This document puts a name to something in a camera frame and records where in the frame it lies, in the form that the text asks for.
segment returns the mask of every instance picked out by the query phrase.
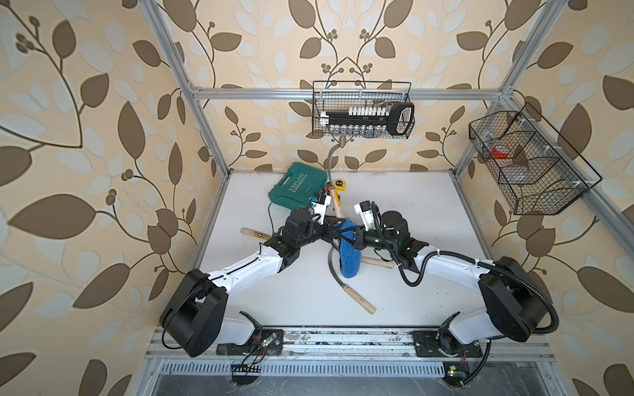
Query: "green tool case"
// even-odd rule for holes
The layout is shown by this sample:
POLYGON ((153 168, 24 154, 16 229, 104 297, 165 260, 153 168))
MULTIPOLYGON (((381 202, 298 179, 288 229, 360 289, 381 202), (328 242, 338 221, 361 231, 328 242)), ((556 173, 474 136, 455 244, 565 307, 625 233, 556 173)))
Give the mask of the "green tool case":
POLYGON ((294 162, 269 192, 269 199, 291 210, 307 208, 311 197, 326 186, 326 180, 328 175, 323 170, 294 162))

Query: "white table surface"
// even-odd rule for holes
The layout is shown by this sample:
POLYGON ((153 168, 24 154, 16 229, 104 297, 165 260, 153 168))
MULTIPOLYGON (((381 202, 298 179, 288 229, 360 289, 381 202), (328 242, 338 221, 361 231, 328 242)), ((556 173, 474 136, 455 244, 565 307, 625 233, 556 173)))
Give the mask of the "white table surface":
MULTIPOLYGON (((267 194, 280 178, 281 174, 231 176, 201 271, 226 267, 258 251, 261 240, 241 234, 240 228, 271 233, 267 194)), ((381 212, 401 212, 413 238, 443 250, 484 258, 448 173, 334 172, 333 178, 346 181, 346 190, 340 194, 342 209, 357 224, 362 222, 353 205, 375 201, 381 212)), ((289 214, 289 209, 271 206, 276 229, 289 214)), ((397 268, 361 263, 354 278, 342 280, 376 307, 376 313, 370 315, 333 279, 328 270, 329 249, 324 241, 303 247, 290 267, 230 297, 227 311, 245 310, 265 326, 438 326, 456 311, 483 304, 478 293, 446 279, 426 274, 420 285, 412 288, 403 282, 397 268)), ((363 255, 376 257, 370 248, 363 250, 363 255)), ((336 252, 334 259, 338 268, 336 252)), ((414 272, 406 273, 411 280, 416 278, 414 272)))

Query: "wooden handle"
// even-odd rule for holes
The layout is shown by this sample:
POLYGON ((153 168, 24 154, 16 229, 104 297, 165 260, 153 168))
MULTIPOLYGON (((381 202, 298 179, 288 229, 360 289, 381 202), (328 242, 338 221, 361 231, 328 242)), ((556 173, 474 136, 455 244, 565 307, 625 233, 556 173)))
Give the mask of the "wooden handle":
POLYGON ((374 315, 374 312, 377 311, 377 309, 375 307, 373 307, 372 304, 367 302, 365 298, 361 297, 361 295, 359 295, 359 293, 357 293, 356 291, 352 290, 352 288, 350 288, 350 286, 345 285, 344 286, 344 290, 346 291, 346 293, 348 293, 348 295, 350 297, 353 298, 354 301, 358 302, 360 306, 362 306, 366 311, 368 311, 370 313, 370 315, 374 315))
POLYGON ((344 213, 341 211, 341 205, 339 205, 339 197, 334 188, 330 189, 330 197, 332 198, 332 206, 335 209, 335 216, 345 219, 344 213))
POLYGON ((377 267, 383 268, 394 268, 396 265, 393 261, 383 261, 380 259, 375 259, 373 257, 361 257, 361 262, 366 264, 376 265, 377 267))
POLYGON ((259 231, 254 230, 254 229, 245 228, 245 227, 241 228, 240 232, 242 234, 244 234, 244 235, 249 235, 249 236, 253 236, 255 238, 260 238, 261 240, 265 240, 265 241, 269 240, 270 237, 271 237, 269 234, 264 234, 264 233, 261 233, 259 231))

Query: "black cable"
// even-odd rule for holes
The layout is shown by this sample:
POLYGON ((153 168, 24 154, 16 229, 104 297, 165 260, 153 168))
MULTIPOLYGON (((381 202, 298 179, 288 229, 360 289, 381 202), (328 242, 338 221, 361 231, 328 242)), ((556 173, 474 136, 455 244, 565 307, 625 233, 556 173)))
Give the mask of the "black cable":
POLYGON ((418 286, 420 284, 420 282, 423 280, 423 275, 425 274, 425 266, 427 265, 427 262, 425 260, 423 260, 423 264, 420 266, 420 272, 418 273, 418 277, 416 278, 416 280, 414 282, 412 282, 409 279, 407 279, 407 276, 405 275, 405 271, 403 269, 403 266, 401 265, 400 261, 398 260, 398 256, 396 255, 396 253, 392 249, 392 246, 390 246, 387 243, 387 240, 385 239, 385 236, 383 235, 383 223, 381 223, 381 220, 380 220, 380 217, 379 217, 379 214, 378 214, 377 204, 374 201, 372 201, 372 217, 374 219, 374 226, 377 229, 378 237, 381 240, 381 244, 383 244, 383 246, 385 246, 387 251, 390 253, 390 257, 392 257, 392 260, 396 263, 396 265, 398 265, 398 271, 401 273, 401 278, 403 278, 403 281, 408 286, 411 286, 411 287, 418 286))
POLYGON ((376 254, 381 260, 385 261, 385 262, 391 262, 392 260, 388 260, 383 258, 383 256, 381 256, 381 254, 379 254, 378 250, 375 248, 374 249, 374 254, 376 254))
POLYGON ((546 307, 546 310, 548 311, 548 314, 550 315, 550 324, 547 327, 544 327, 544 328, 536 328, 536 329, 534 329, 533 330, 533 334, 549 334, 549 333, 552 333, 553 331, 555 331, 559 327, 559 316, 557 315, 557 311, 555 310, 555 307, 553 307, 553 305, 550 303, 550 301, 548 301, 548 299, 546 297, 544 297, 544 295, 539 290, 537 290, 536 288, 534 288, 530 284, 526 283, 523 279, 519 278, 518 276, 516 276, 515 274, 513 274, 510 271, 507 271, 507 270, 499 268, 499 267, 497 267, 495 265, 491 265, 491 264, 488 264, 488 263, 485 263, 485 262, 481 262, 481 261, 476 264, 476 261, 474 259, 472 259, 471 257, 465 256, 463 254, 460 254, 460 253, 455 253, 455 252, 449 252, 449 251, 446 251, 446 250, 441 250, 439 252, 431 252, 431 253, 427 254, 425 256, 425 258, 423 259, 423 262, 421 263, 420 271, 418 273, 417 279, 414 282, 410 281, 405 276, 405 271, 403 270, 403 267, 400 265, 400 263, 398 261, 398 257, 394 253, 394 250, 387 243, 387 241, 385 239, 385 236, 383 235, 383 225, 382 225, 382 223, 381 223, 381 221, 379 219, 378 209, 377 209, 377 206, 374 203, 374 201, 372 201, 372 216, 373 216, 374 225, 377 228, 378 236, 379 236, 379 238, 381 240, 381 243, 387 248, 387 251, 390 253, 390 256, 392 257, 394 262, 397 263, 397 265, 399 265, 399 272, 401 273, 401 277, 403 278, 403 281, 408 286, 414 287, 414 286, 418 286, 420 284, 420 282, 423 280, 423 276, 425 275, 425 268, 427 267, 427 262, 433 256, 435 256, 435 255, 444 255, 444 256, 456 257, 457 259, 464 260, 464 261, 469 262, 471 264, 478 265, 478 266, 480 266, 482 268, 488 269, 489 272, 495 272, 497 275, 500 275, 501 277, 506 278, 506 279, 508 279, 510 281, 513 281, 515 283, 519 283, 520 285, 525 287, 525 289, 527 289, 530 293, 532 293, 535 297, 537 297, 537 299, 544 305, 544 307, 546 307))
POLYGON ((471 380, 473 380, 478 375, 478 373, 480 373, 482 368, 484 367, 484 364, 486 363, 486 359, 489 358, 490 351, 491 351, 491 340, 486 340, 486 348, 484 349, 484 355, 482 356, 482 359, 480 360, 480 363, 477 365, 475 370, 473 370, 465 378, 464 381, 460 381, 457 385, 450 385, 450 386, 453 387, 453 388, 461 388, 461 387, 465 386, 466 384, 470 383, 471 380))
POLYGON ((548 299, 539 290, 537 290, 530 284, 526 283, 523 279, 516 276, 512 272, 499 268, 489 263, 481 262, 481 261, 476 264, 476 261, 474 259, 460 253, 447 252, 445 250, 441 250, 440 252, 432 252, 430 254, 431 255, 440 254, 443 256, 456 257, 457 259, 464 260, 471 264, 478 265, 479 267, 488 269, 489 272, 495 272, 501 277, 506 278, 509 281, 519 283, 520 285, 525 287, 525 289, 527 289, 530 293, 532 293, 535 297, 537 297, 537 299, 546 307, 546 310, 548 310, 548 314, 550 315, 550 324, 544 328, 536 328, 535 330, 533 330, 533 334, 549 334, 555 331, 559 327, 559 316, 557 315, 557 311, 555 310, 555 307, 553 307, 553 305, 550 303, 550 301, 548 301, 548 299))
MULTIPOLYGON (((196 288, 194 288, 190 294, 185 297, 185 299, 183 300, 183 302, 181 302, 181 305, 178 306, 178 308, 174 311, 174 315, 172 315, 172 318, 169 320, 169 322, 167 323, 167 325, 169 326, 169 324, 174 320, 174 318, 176 317, 176 314, 178 313, 178 311, 183 307, 183 305, 185 305, 185 303, 187 302, 187 300, 190 299, 191 296, 193 296, 194 294, 198 293, 200 290, 203 289, 203 287, 205 286, 206 282, 201 282, 196 288)), ((160 336, 160 341, 163 343, 163 346, 167 349, 181 349, 183 347, 170 347, 165 343, 165 331, 167 330, 166 326, 165 326, 165 320, 167 319, 167 315, 165 315, 165 317, 163 318, 163 320, 161 321, 161 327, 163 327, 163 333, 160 336)))
POLYGON ((269 208, 267 209, 269 212, 269 220, 271 221, 271 236, 275 235, 275 227, 273 226, 273 218, 271 217, 271 205, 273 204, 273 201, 271 201, 269 208))

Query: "ventilation grille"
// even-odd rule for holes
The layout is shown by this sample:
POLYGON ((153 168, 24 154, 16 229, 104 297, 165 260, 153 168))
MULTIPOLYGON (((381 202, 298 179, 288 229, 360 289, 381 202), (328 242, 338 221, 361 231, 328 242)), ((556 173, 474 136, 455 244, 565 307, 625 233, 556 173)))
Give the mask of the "ventilation grille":
MULTIPOLYGON (((231 363, 237 361, 216 361, 196 359, 168 359, 163 363, 163 375, 207 375, 228 376, 231 374, 231 363)), ((256 365, 261 374, 277 377, 319 377, 319 376, 347 376, 347 377, 399 377, 399 378, 442 378, 444 369, 442 362, 298 362, 298 361, 265 361, 256 365)))

